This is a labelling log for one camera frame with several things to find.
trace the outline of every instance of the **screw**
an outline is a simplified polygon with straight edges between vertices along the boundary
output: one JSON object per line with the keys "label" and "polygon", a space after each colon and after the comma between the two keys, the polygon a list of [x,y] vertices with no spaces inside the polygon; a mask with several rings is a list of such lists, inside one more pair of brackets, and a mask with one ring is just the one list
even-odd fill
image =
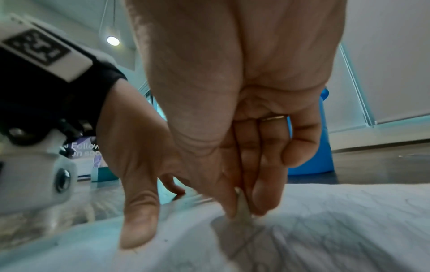
{"label": "screw", "polygon": [[55,188],[61,194],[70,187],[70,173],[66,169],[59,169],[55,177]]}
{"label": "screw", "polygon": [[9,129],[9,133],[13,137],[22,137],[26,134],[26,132],[20,128],[11,128],[11,129]]}

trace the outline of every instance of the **ceiling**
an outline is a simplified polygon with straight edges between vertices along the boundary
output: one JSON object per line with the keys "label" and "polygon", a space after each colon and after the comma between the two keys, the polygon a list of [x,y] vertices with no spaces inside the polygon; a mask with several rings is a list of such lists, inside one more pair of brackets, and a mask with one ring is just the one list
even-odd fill
{"label": "ceiling", "polygon": [[130,30],[125,9],[121,0],[33,0],[71,20],[77,21],[87,28],[99,33],[100,38],[106,33],[107,27],[113,27],[113,8],[116,2],[115,29],[120,32],[121,42],[130,49],[136,49]]}

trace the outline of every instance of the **blue bin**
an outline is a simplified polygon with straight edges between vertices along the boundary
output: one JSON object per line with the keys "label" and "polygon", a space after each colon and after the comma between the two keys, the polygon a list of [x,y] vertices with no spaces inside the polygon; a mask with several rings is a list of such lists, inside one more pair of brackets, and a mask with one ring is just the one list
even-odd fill
{"label": "blue bin", "polygon": [[[319,111],[321,114],[321,122],[322,122],[322,134],[321,141],[319,144],[319,148],[315,156],[312,159],[308,160],[303,165],[290,168],[288,170],[289,176],[297,176],[297,175],[309,175],[309,174],[318,174],[325,172],[333,172],[335,170],[335,166],[333,164],[333,156],[331,154],[330,142],[328,140],[328,131],[327,131],[327,123],[326,117],[324,115],[324,105],[323,101],[328,97],[328,90],[324,89],[321,93],[321,97],[319,98]],[[291,121],[288,117],[288,126],[290,128],[290,134],[292,134]]]}

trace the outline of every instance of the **wedding ring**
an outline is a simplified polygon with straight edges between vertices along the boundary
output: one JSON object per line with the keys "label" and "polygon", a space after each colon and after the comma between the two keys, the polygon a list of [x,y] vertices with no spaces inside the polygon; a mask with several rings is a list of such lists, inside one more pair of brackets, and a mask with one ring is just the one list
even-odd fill
{"label": "wedding ring", "polygon": [[260,121],[270,121],[270,120],[275,120],[275,119],[282,119],[282,118],[287,118],[286,115],[277,115],[277,116],[272,116],[272,117],[267,117],[267,118],[260,118]]}

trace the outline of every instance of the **wooden floor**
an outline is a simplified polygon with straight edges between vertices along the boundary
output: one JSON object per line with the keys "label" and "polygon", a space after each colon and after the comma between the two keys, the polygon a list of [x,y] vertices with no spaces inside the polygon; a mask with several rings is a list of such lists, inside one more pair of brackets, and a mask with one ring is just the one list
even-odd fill
{"label": "wooden floor", "polygon": [[[289,183],[325,184],[417,184],[430,182],[430,143],[390,147],[333,155],[335,172],[290,177]],[[175,195],[159,186],[160,202]],[[184,197],[195,196],[187,188]],[[61,205],[37,212],[0,218],[0,250],[52,235],[73,225],[122,215],[124,193],[118,181],[78,183],[72,198]]]}

